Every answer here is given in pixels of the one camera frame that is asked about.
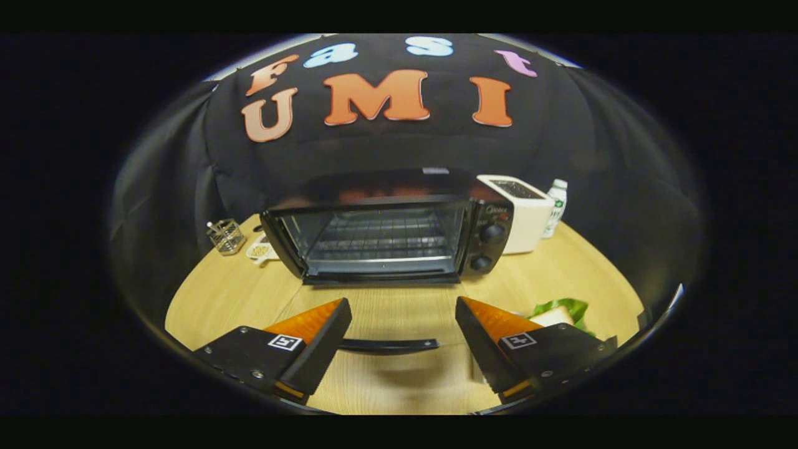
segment bread slice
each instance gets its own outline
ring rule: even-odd
[[[530,319],[530,321],[533,323],[540,324],[545,328],[560,323],[570,324],[571,326],[574,325],[574,321],[571,318],[571,314],[568,313],[568,308],[565,307],[564,305],[561,305],[557,308],[553,308],[548,312],[541,313],[538,316],[533,316]]]

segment pen holder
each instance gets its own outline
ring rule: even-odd
[[[217,221],[213,227],[215,229],[209,228],[206,234],[213,242],[213,246],[224,256],[238,253],[244,242],[247,241],[247,238],[241,233],[239,224],[232,218]]]

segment wooden table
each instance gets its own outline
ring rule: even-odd
[[[500,405],[472,378],[472,357],[455,321],[458,296],[530,315],[537,304],[564,297],[588,303],[585,323],[599,339],[625,343],[638,330],[643,307],[613,264],[572,228],[528,254],[502,256],[486,276],[423,287],[302,285],[279,260],[257,267],[244,254],[260,235],[257,215],[242,223],[247,237],[234,256],[211,250],[175,294],[165,328],[194,351],[238,326],[266,328],[326,302],[347,297],[352,323],[346,338],[421,340],[440,348],[403,356],[338,351],[308,406],[339,414],[466,414]]]

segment oven door handle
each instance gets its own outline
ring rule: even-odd
[[[353,340],[344,339],[338,349],[362,352],[373,356],[399,356],[414,352],[437,349],[440,345],[434,338],[426,340]]]

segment oven control panel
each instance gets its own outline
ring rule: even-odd
[[[476,207],[476,222],[469,237],[462,274],[481,275],[493,270],[512,227],[512,203],[485,203]]]

